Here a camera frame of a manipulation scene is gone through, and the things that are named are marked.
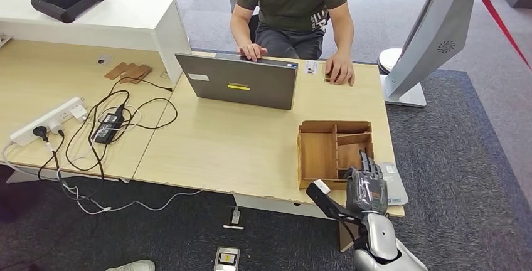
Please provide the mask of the person's left hand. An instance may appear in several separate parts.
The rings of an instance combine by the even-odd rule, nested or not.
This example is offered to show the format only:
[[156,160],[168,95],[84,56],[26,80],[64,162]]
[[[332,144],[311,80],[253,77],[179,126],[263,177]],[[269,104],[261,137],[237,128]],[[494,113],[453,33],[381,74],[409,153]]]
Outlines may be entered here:
[[348,52],[337,51],[326,61],[326,76],[334,85],[354,85],[354,68]]

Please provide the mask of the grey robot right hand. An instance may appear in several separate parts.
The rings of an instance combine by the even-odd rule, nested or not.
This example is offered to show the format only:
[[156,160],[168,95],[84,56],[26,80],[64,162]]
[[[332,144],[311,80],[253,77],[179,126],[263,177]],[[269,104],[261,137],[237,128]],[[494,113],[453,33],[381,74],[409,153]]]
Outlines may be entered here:
[[388,186],[381,168],[359,150],[361,167],[351,166],[346,174],[346,208],[357,214],[372,211],[385,215],[388,209]]

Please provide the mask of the person's right hand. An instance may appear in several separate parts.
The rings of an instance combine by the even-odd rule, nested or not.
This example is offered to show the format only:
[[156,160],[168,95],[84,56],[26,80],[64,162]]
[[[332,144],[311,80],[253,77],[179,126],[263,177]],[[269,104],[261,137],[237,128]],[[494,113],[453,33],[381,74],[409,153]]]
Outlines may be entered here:
[[267,54],[267,49],[261,47],[256,43],[250,43],[237,47],[237,53],[245,57],[247,60],[258,62],[263,56]]

